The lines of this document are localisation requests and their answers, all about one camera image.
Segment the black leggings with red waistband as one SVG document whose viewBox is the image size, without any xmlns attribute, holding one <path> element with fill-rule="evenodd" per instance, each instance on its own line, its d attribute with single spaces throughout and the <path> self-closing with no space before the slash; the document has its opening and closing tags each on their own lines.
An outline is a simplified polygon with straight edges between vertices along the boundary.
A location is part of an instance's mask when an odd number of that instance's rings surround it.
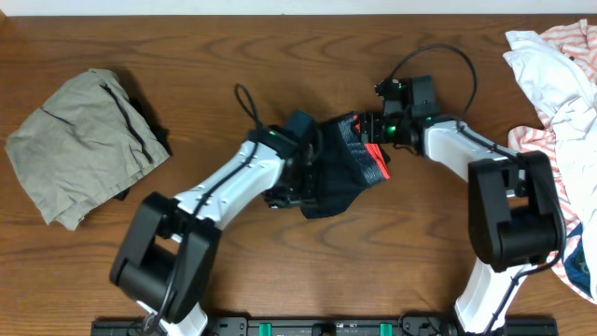
<svg viewBox="0 0 597 336">
<path fill-rule="evenodd" d="M 390 157 L 379 145 L 360 141 L 356 114 L 329 119 L 320 129 L 323 152 L 313 164 L 315 204 L 300 208 L 307 219 L 337 216 L 364 190 L 390 178 Z"/>
</svg>

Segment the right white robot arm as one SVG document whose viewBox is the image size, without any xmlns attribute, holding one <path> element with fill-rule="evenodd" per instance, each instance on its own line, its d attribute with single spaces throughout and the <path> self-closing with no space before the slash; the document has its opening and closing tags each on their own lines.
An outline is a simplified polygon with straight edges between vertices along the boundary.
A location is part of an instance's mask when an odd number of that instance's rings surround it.
<svg viewBox="0 0 597 336">
<path fill-rule="evenodd" d="M 451 316 L 427 324 L 435 335 L 505 335 L 521 284 L 551 268 L 565 248 L 565 223 L 546 154 L 490 142 L 449 116 L 364 113 L 365 144 L 406 147 L 461 177 L 468 187 L 468 235 L 477 257 Z"/>
</svg>

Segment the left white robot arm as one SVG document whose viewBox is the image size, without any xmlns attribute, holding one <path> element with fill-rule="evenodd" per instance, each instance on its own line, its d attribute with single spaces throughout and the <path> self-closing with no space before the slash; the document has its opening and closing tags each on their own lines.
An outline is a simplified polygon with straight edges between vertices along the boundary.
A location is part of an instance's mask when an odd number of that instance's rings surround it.
<svg viewBox="0 0 597 336">
<path fill-rule="evenodd" d="M 134 215 L 110 281 L 147 312 L 141 335 L 200 335 L 200 307 L 223 230 L 256 197 L 270 208 L 313 205 L 317 130 L 253 130 L 230 161 L 172 198 L 147 196 Z"/>
</svg>

